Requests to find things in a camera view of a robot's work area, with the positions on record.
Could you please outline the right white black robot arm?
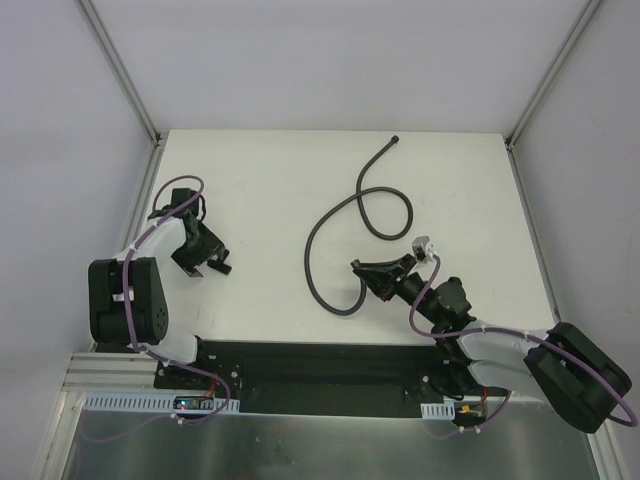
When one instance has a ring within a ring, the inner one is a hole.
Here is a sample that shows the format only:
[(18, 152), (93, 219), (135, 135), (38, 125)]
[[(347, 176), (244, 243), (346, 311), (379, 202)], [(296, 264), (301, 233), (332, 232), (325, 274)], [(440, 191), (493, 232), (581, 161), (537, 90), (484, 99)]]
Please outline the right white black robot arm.
[(395, 297), (410, 307), (409, 326), (432, 339), (452, 359), (452, 387), (473, 394), (495, 387), (541, 400), (575, 429), (593, 434), (605, 421), (634, 428), (638, 415), (625, 401), (629, 375), (577, 326), (548, 330), (501, 327), (474, 317), (457, 277), (436, 285), (416, 272), (417, 259), (379, 263), (354, 260), (353, 273), (382, 301)]

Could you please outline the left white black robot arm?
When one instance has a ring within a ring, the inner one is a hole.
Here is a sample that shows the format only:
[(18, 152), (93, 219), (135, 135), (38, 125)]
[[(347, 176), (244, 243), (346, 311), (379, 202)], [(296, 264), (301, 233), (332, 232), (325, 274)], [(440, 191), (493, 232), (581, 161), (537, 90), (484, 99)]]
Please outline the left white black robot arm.
[(189, 278), (202, 276), (201, 265), (230, 274), (229, 250), (204, 224), (205, 218), (202, 194), (175, 188), (167, 205), (153, 209), (138, 238), (116, 256), (88, 267), (94, 341), (177, 362), (177, 377), (191, 389), (209, 382), (212, 367), (198, 356), (198, 337), (171, 325), (161, 270), (172, 262)]

